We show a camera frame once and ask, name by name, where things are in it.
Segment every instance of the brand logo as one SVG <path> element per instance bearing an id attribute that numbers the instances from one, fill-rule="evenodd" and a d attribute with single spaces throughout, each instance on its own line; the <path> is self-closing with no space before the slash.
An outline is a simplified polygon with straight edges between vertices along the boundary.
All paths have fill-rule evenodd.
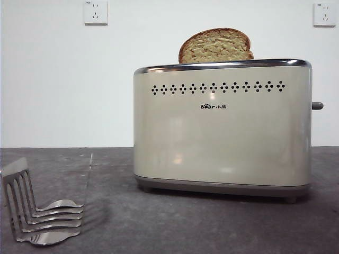
<path id="1" fill-rule="evenodd" d="M 227 108 L 227 106 L 226 105 L 210 105 L 208 103 L 205 103 L 205 104 L 201 104 L 200 108 L 201 109 L 207 109 L 207 110 L 211 110 L 211 109 L 225 110 Z"/>

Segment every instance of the bread slice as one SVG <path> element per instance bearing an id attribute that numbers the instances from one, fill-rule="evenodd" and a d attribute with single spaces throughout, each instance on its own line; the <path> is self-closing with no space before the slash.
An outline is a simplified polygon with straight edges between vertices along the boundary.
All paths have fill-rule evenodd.
<path id="1" fill-rule="evenodd" d="M 232 28 L 215 28 L 190 37 L 181 46 L 179 63 L 253 59 L 247 35 Z"/>

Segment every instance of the toaster lever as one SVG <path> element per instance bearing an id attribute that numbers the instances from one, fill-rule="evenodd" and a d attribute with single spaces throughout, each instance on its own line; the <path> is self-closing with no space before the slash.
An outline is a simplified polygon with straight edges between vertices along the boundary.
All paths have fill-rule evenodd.
<path id="1" fill-rule="evenodd" d="M 312 109 L 313 110 L 321 110 L 323 109 L 324 104 L 321 102 L 312 102 Z"/>

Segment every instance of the ventilation hole pattern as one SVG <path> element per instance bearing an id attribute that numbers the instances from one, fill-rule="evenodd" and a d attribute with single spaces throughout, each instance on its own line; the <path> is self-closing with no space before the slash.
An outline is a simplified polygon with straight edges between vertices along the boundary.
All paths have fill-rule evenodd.
<path id="1" fill-rule="evenodd" d="M 199 84 L 169 84 L 169 85 L 153 85 L 151 92 L 153 95 L 161 94 L 204 94 L 211 93 L 249 93 L 249 92 L 283 92 L 287 85 L 282 81 L 273 82 L 268 81 L 244 81 L 244 82 L 222 82 L 216 84 L 215 82 L 199 83 Z"/>

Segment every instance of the toaster base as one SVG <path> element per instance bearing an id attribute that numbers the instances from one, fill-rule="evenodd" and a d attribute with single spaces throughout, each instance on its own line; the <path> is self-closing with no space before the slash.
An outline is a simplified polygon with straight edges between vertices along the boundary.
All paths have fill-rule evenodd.
<path id="1" fill-rule="evenodd" d="M 135 175 L 142 188 L 175 189 L 190 192 L 208 192 L 247 196 L 297 197 L 308 193 L 309 184 L 300 186 L 270 186 L 251 184 L 225 184 L 186 180 L 158 179 Z"/>

